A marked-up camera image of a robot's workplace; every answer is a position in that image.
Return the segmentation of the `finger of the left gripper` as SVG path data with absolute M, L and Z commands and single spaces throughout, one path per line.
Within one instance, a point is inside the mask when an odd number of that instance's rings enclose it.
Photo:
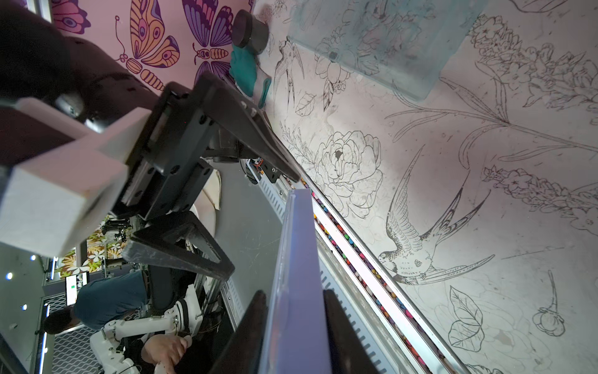
M 293 182 L 300 181 L 291 153 L 272 131 L 263 111 L 228 81 L 211 72 L 202 73 L 192 96 L 199 100 L 199 109 L 214 130 L 207 137 L 203 158 L 216 162 L 261 158 Z
M 213 235 L 191 212 L 174 212 L 134 232 L 122 252 L 129 263 L 141 263 L 202 274 L 227 281 L 235 265 Z

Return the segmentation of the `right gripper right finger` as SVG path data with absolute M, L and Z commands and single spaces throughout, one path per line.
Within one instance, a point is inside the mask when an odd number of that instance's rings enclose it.
M 330 361 L 334 374 L 375 374 L 372 360 L 359 341 L 338 297 L 324 290 L 326 325 L 330 346 Z

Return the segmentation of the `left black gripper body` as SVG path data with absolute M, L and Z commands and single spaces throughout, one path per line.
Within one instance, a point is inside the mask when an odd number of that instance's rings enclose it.
M 154 220 L 189 210 L 213 171 L 202 156 L 215 132 L 197 93 L 166 85 L 127 160 L 131 175 L 111 214 Z

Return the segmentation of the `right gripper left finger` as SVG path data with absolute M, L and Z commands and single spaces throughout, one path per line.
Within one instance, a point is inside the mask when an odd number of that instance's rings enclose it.
M 213 364 L 209 374 L 255 374 L 259 370 L 268 306 L 264 291 L 257 291 L 238 329 Z

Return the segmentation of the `blue plastic geometry case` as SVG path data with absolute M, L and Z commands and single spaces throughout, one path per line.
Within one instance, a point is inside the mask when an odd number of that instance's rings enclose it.
M 289 193 L 283 217 L 260 373 L 331 373 L 311 193 Z

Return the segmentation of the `green transparent ruler set pouch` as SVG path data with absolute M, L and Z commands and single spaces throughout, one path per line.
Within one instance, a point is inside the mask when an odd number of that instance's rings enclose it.
M 299 1 L 290 39 L 316 55 L 327 91 L 359 73 L 416 101 L 430 93 L 485 1 Z

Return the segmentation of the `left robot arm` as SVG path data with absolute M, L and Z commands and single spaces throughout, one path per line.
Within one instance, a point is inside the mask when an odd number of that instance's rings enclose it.
M 156 95 L 98 46 L 66 37 L 14 1 L 1 4 L 1 242 L 63 257 L 108 214 L 138 217 L 126 260 L 230 278 L 235 268 L 191 207 L 210 147 L 227 133 L 240 157 L 299 171 L 263 112 L 229 81 Z

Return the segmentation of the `person in background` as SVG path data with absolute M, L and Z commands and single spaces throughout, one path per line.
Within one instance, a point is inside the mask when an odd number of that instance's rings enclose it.
M 160 268 L 157 275 L 137 271 L 95 280 L 80 289 L 74 305 L 50 313 L 43 322 L 43 330 L 56 335 L 79 324 L 100 330 L 148 303 L 156 305 L 159 299 L 183 295 L 191 281 L 192 274 L 168 268 Z M 135 337 L 124 350 L 124 356 L 141 373 L 153 373 L 160 364 L 167 373 L 207 373 L 212 363 L 202 353 L 200 344 L 163 333 L 146 339 Z

